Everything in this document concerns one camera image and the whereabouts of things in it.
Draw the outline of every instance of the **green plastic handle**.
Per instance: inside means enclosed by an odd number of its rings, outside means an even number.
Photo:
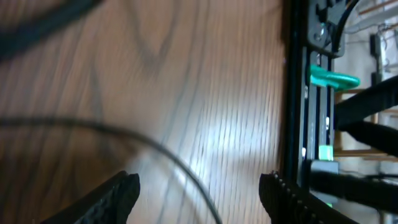
[[[310,66],[311,83],[319,86],[331,86],[335,91],[349,90],[361,84],[361,80],[351,75],[329,72],[316,65]]]

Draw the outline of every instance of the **wood grain surface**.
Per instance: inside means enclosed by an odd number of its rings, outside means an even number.
[[[61,1],[0,0],[13,29]],[[0,64],[0,116],[68,116],[138,130],[178,154],[224,223],[269,223],[278,169],[281,0],[110,0]],[[147,146],[87,129],[0,129],[0,223],[38,223],[120,170],[138,172],[128,223],[213,223],[200,194]]]

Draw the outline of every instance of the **green clamp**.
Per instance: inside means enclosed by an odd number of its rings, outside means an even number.
[[[310,66],[311,83],[318,86],[331,86],[335,91],[349,90],[359,86],[361,80],[351,75],[329,72],[316,65]]]

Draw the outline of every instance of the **wooden table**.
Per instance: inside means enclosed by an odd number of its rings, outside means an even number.
[[[57,1],[0,1],[12,28]],[[278,169],[281,0],[110,0],[0,64],[0,116],[68,116],[138,130],[208,187],[224,223],[269,223],[261,173]],[[0,223],[38,223],[120,170],[138,172],[129,223],[213,223],[167,159],[87,129],[0,130]]]

